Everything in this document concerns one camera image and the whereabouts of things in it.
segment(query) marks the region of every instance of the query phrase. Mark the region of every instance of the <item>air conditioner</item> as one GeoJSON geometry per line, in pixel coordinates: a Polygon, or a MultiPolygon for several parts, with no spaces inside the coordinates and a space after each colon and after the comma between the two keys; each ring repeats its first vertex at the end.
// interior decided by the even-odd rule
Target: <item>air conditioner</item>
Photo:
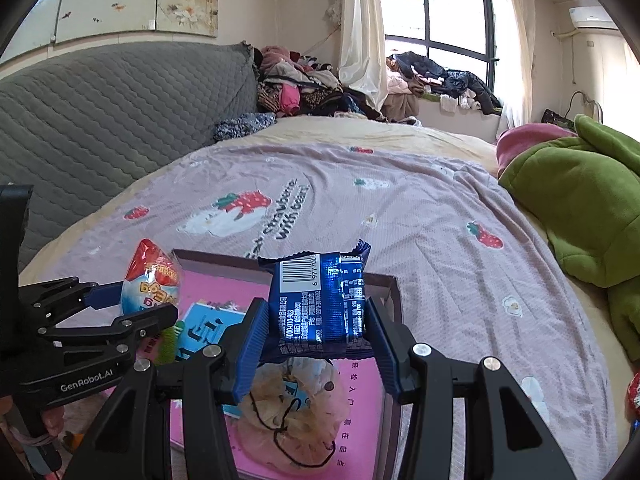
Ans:
{"type": "Polygon", "coordinates": [[[613,22],[611,16],[607,14],[601,6],[596,7],[573,7],[569,9],[571,21],[575,28],[606,28],[618,30],[618,26],[613,22]]]}

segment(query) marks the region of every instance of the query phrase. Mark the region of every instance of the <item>blue snack wrapper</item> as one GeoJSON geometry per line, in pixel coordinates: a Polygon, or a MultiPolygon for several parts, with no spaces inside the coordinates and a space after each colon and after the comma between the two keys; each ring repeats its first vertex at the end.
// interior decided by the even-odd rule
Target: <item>blue snack wrapper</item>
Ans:
{"type": "Polygon", "coordinates": [[[269,335],[261,360],[366,359],[364,266],[371,246],[360,240],[353,251],[299,253],[279,260],[258,258],[273,274],[269,291],[269,335]]]}

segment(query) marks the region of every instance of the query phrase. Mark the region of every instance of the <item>green blanket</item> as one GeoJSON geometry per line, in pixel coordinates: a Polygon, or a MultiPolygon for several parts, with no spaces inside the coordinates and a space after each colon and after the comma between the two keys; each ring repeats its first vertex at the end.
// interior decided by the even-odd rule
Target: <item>green blanket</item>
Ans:
{"type": "Polygon", "coordinates": [[[540,219],[564,272],[607,289],[613,329],[640,360],[640,144],[584,115],[575,126],[517,156],[500,184],[540,219]]]}

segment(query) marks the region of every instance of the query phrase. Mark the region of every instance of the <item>pile of clothes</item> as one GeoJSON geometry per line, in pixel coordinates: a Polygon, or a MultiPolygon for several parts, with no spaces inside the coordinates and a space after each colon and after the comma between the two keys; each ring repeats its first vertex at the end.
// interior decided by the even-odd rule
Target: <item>pile of clothes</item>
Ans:
{"type": "Polygon", "coordinates": [[[254,50],[258,67],[258,108],[277,117],[355,114],[375,121],[386,121],[367,104],[366,96],[344,88],[328,63],[315,57],[300,56],[281,46],[254,50]]]}
{"type": "Polygon", "coordinates": [[[389,104],[395,108],[396,115],[403,112],[402,106],[404,113],[417,110],[416,99],[425,92],[439,95],[440,107],[446,112],[454,112],[460,106],[467,110],[479,109],[489,115],[502,106],[489,87],[472,72],[446,70],[415,52],[392,54],[386,65],[389,103],[385,101],[385,106],[389,104]]]}
{"type": "Polygon", "coordinates": [[[224,119],[215,124],[211,137],[213,142],[221,140],[240,139],[248,135],[264,130],[276,123],[276,114],[273,112],[254,113],[248,112],[233,119],[224,119]]]}

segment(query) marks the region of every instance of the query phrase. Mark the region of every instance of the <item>window frame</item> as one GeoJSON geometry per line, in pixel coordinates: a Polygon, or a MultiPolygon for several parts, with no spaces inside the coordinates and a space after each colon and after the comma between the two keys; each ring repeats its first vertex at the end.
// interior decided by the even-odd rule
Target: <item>window frame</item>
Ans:
{"type": "Polygon", "coordinates": [[[430,18],[429,18],[429,0],[424,0],[424,35],[425,40],[417,40],[416,38],[406,38],[404,36],[392,36],[391,34],[385,34],[385,40],[402,41],[404,43],[420,44],[427,47],[427,56],[429,55],[430,48],[437,48],[439,50],[446,50],[453,52],[454,54],[460,54],[461,56],[473,57],[480,61],[484,61],[487,66],[486,84],[494,90],[495,83],[495,63],[498,59],[495,57],[495,22],[494,22],[494,3],[492,0],[483,0],[484,3],[484,37],[486,41],[485,54],[476,52],[475,50],[469,50],[460,46],[455,46],[448,43],[440,43],[439,41],[430,40],[430,18]]]}

